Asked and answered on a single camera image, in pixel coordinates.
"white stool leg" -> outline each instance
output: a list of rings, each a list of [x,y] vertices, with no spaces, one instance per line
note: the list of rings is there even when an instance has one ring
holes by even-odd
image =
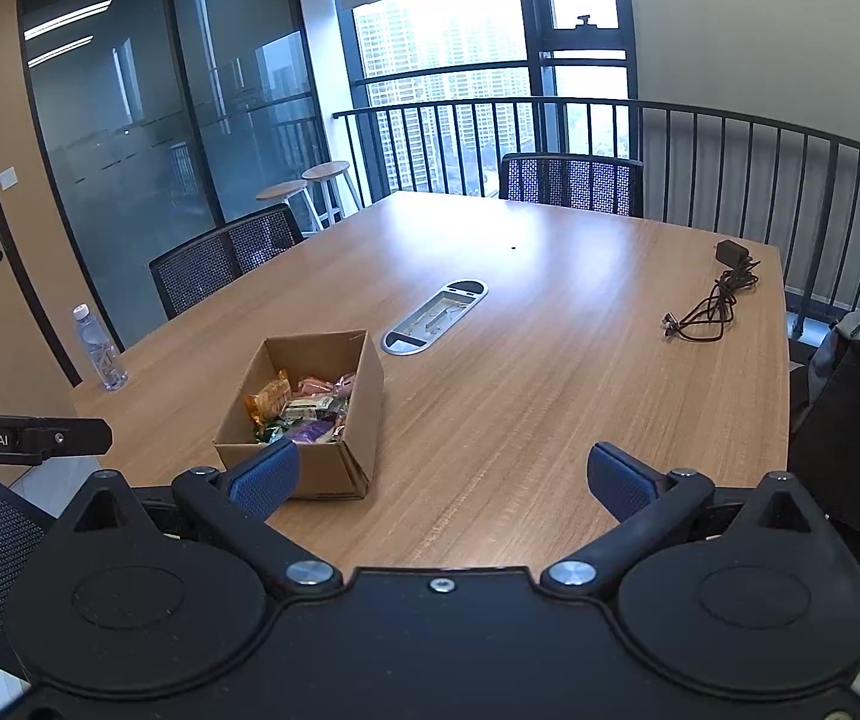
[[[320,232],[323,229],[323,220],[321,220],[321,218],[319,218],[319,214],[316,213],[316,206],[313,205],[313,198],[305,187],[300,190],[300,194],[302,194],[303,201],[307,204],[307,211],[310,214],[310,221],[313,223],[313,230]]]
[[[340,194],[340,185],[337,184],[337,177],[334,176],[332,178],[328,178],[326,180],[326,185],[330,190],[330,194],[332,194],[334,199],[337,201],[338,208],[340,208],[340,218],[346,218],[346,206],[343,204],[343,196]]]
[[[345,172],[343,174],[343,180],[346,181],[346,186],[350,188],[350,194],[353,196],[353,202],[356,203],[356,210],[362,211],[364,210],[364,202],[359,198],[359,193],[356,191],[356,186],[353,183],[353,179],[350,178],[350,174]]]
[[[326,206],[326,218],[330,221],[330,226],[334,226],[337,223],[337,218],[332,213],[332,202],[330,201],[330,191],[326,188],[326,182],[319,182],[319,191],[323,194],[323,205]]]

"bolt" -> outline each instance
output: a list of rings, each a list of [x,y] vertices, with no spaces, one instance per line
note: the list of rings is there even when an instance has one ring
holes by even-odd
[[[433,592],[453,592],[457,589],[457,583],[452,579],[437,577],[436,579],[430,580],[430,589]]]
[[[322,560],[297,560],[287,566],[287,577],[297,584],[323,584],[330,581],[334,575],[332,565]]]
[[[550,578],[558,584],[580,586],[596,579],[597,570],[582,560],[561,560],[550,566]]]

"table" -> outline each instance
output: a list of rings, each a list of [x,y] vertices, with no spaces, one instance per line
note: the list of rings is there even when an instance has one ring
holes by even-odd
[[[374,338],[459,278],[479,306],[419,354],[380,351],[385,402],[370,493],[292,501],[270,523],[344,573],[356,565],[529,565],[614,524],[588,493],[609,440],[661,470],[755,485],[786,464],[788,348],[777,250],[719,343],[667,341],[723,269],[724,236],[479,197],[397,193],[311,237],[124,353],[117,392],[76,389],[113,428],[131,485],[219,466],[212,437],[266,336]]]

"purple snack package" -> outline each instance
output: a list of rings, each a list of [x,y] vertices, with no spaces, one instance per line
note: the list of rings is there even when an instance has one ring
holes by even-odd
[[[322,439],[327,433],[332,433],[334,425],[326,419],[318,419],[315,422],[302,422],[287,433],[287,438],[292,442],[315,443]]]

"black cable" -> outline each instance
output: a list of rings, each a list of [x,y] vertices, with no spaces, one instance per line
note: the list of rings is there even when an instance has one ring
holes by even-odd
[[[673,317],[673,314],[666,314],[663,317],[664,335],[667,338],[680,336],[684,341],[692,341],[693,343],[719,341],[724,336],[726,325],[733,322],[733,307],[736,305],[737,290],[752,287],[759,281],[759,278],[753,275],[753,269],[759,264],[759,262],[750,260],[750,257],[745,257],[734,269],[724,271],[723,275],[714,283],[710,295],[700,300],[696,307],[683,319],[677,319]],[[702,324],[716,325],[716,334],[691,336],[686,332],[687,328]]]

